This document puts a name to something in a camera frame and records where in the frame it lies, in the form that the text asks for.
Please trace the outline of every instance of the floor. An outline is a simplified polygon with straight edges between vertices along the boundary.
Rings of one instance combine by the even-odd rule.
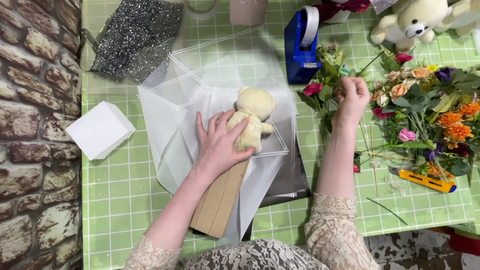
[[[383,270],[479,270],[480,257],[451,250],[448,238],[418,230],[369,236],[365,244]]]

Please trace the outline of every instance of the lace blouse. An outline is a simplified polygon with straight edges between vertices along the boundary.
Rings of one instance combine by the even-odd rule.
[[[379,270],[357,230],[355,197],[314,194],[305,224],[308,252],[273,239],[220,247],[178,261],[181,249],[153,248],[144,236],[130,253],[124,270]]]

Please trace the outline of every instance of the teddy bear face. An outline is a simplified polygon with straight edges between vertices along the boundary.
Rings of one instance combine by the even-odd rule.
[[[265,90],[250,87],[239,90],[237,109],[254,114],[260,121],[267,119],[275,107],[275,99]]]
[[[398,18],[400,30],[408,38],[431,31],[449,13],[446,0],[412,0]]]

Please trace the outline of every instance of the red bow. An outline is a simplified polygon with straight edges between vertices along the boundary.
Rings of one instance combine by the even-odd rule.
[[[370,6],[369,0],[350,0],[343,4],[332,2],[331,0],[322,0],[319,5],[314,5],[318,9],[320,22],[330,20],[340,10],[350,12],[364,12]]]

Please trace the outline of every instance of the blue tape dispenser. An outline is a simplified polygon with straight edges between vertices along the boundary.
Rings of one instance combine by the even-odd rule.
[[[285,27],[285,62],[289,84],[307,84],[321,67],[315,59],[318,9],[303,6]]]

